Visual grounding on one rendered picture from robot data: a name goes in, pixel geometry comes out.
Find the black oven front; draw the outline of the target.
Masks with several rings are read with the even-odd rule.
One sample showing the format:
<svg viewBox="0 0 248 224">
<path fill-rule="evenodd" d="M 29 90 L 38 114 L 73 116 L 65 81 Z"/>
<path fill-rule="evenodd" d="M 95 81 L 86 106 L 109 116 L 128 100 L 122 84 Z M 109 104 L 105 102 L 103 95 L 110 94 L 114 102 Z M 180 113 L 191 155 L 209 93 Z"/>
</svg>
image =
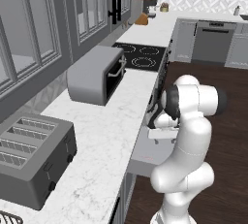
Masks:
<svg viewBox="0 0 248 224">
<path fill-rule="evenodd" d="M 154 121 L 155 119 L 161 114 L 163 107 L 161 105 L 161 95 L 163 94 L 164 91 L 164 85 L 165 85 L 165 80 L 167 77 L 167 69 L 168 65 L 170 64 L 169 59 L 170 59 L 170 54 L 171 54 L 171 43 L 169 43 L 169 46 L 165 49 L 159 71 L 158 71 L 158 77 L 156 79 L 149 103 L 148 103 L 148 108 L 146 112 L 146 123 L 147 126 L 150 129 L 155 128 Z"/>
</svg>

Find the grey lower cupboard door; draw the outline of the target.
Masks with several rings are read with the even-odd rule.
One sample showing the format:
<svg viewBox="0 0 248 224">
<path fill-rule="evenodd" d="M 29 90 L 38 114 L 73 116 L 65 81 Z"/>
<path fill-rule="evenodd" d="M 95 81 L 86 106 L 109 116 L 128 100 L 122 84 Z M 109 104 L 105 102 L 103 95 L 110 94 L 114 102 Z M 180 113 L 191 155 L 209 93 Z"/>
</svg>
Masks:
<svg viewBox="0 0 248 224">
<path fill-rule="evenodd" d="M 108 224 L 124 224 L 137 176 L 127 173 L 122 180 Z"/>
</svg>

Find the grey dishwasher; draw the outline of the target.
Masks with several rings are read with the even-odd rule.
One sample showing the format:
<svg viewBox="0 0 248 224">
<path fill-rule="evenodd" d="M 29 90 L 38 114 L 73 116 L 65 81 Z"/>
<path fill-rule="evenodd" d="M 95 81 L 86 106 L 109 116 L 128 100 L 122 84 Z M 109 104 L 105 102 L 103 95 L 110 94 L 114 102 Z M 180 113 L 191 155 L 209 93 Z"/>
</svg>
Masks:
<svg viewBox="0 0 248 224">
<path fill-rule="evenodd" d="M 234 22 L 200 20 L 195 34 L 192 61 L 224 65 L 235 28 Z"/>
</svg>

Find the grey toaster oven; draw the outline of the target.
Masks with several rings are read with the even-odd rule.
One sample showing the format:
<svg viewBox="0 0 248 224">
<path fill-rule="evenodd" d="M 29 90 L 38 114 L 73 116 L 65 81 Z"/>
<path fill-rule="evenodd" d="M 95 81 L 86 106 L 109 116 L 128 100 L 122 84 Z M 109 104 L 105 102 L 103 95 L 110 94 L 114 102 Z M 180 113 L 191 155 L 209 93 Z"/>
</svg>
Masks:
<svg viewBox="0 0 248 224">
<path fill-rule="evenodd" d="M 112 78 L 109 71 L 124 56 L 122 48 L 95 46 L 67 71 L 70 98 L 76 102 L 105 106 L 124 74 Z"/>
</svg>

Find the grey open drawer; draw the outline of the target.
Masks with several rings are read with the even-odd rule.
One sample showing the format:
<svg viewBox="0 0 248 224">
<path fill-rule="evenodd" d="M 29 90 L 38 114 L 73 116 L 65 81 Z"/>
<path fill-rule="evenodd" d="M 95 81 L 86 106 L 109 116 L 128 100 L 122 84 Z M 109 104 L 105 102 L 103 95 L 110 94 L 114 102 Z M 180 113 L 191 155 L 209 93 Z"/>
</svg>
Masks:
<svg viewBox="0 0 248 224">
<path fill-rule="evenodd" d="M 141 126 L 127 172 L 150 177 L 154 167 L 164 162 L 173 148 L 174 144 L 169 139 L 159 140 L 159 144 L 155 144 L 153 139 L 148 138 L 148 128 Z"/>
</svg>

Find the dark grey four-slot toaster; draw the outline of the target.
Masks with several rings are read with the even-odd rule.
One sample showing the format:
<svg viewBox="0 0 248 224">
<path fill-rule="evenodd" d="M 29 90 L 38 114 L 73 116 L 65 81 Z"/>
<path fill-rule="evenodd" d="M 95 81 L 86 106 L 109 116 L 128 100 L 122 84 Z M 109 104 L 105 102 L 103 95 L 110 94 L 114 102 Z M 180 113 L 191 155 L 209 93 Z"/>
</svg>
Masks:
<svg viewBox="0 0 248 224">
<path fill-rule="evenodd" d="M 11 115 L 0 123 L 0 199 L 42 209 L 76 154 L 73 122 Z"/>
</svg>

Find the grey lower cupboard run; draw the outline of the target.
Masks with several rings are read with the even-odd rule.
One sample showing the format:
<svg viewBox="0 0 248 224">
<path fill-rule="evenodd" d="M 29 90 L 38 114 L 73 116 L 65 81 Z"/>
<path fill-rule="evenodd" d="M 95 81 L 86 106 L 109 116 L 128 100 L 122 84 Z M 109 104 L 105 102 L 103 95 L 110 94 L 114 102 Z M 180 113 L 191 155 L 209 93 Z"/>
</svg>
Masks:
<svg viewBox="0 0 248 224">
<path fill-rule="evenodd" d="M 170 61 L 191 62 L 196 28 L 196 20 L 186 18 L 176 20 L 171 35 Z"/>
<path fill-rule="evenodd" d="M 248 70 L 248 23 L 236 26 L 225 66 Z"/>
</svg>

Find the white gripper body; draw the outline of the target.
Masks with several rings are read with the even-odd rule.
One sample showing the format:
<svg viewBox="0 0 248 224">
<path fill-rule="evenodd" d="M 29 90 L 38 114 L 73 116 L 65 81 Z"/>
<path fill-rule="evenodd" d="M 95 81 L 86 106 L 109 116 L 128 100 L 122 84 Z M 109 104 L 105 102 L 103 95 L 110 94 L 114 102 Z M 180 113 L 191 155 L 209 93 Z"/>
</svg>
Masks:
<svg viewBox="0 0 248 224">
<path fill-rule="evenodd" d="M 165 140 L 165 139 L 175 139 L 177 136 L 178 130 L 174 128 L 169 129 L 150 129 L 148 131 L 148 138 L 153 140 Z"/>
</svg>

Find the brown knife block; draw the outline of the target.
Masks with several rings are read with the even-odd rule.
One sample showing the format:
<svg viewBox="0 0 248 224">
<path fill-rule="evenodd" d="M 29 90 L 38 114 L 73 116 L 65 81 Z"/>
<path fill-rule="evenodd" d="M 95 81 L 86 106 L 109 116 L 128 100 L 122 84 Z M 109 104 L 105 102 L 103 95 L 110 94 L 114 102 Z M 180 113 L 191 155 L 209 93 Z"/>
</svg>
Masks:
<svg viewBox="0 0 248 224">
<path fill-rule="evenodd" d="M 136 25 L 147 25 L 148 24 L 148 15 L 142 13 L 139 18 L 135 21 Z"/>
</svg>

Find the black hob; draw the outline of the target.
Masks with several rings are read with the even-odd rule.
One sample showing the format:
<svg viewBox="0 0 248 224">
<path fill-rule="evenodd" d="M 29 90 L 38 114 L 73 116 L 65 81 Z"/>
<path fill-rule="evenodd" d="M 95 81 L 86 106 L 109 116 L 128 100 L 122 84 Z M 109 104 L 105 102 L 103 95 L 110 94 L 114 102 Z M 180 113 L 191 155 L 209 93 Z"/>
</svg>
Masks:
<svg viewBox="0 0 248 224">
<path fill-rule="evenodd" d="M 137 44 L 115 43 L 114 48 L 122 48 L 127 61 L 128 69 L 158 72 L 164 53 L 163 47 L 154 47 Z"/>
</svg>

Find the grey coffee machine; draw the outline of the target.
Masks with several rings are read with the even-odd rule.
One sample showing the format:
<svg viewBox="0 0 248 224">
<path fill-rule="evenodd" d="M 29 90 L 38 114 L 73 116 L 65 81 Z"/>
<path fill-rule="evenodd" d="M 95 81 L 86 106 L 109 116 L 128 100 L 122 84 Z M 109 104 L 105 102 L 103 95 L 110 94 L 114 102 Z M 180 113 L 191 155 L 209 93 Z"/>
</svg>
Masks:
<svg viewBox="0 0 248 224">
<path fill-rule="evenodd" d="M 144 0 L 142 12 L 149 18 L 156 16 L 157 0 Z"/>
</svg>

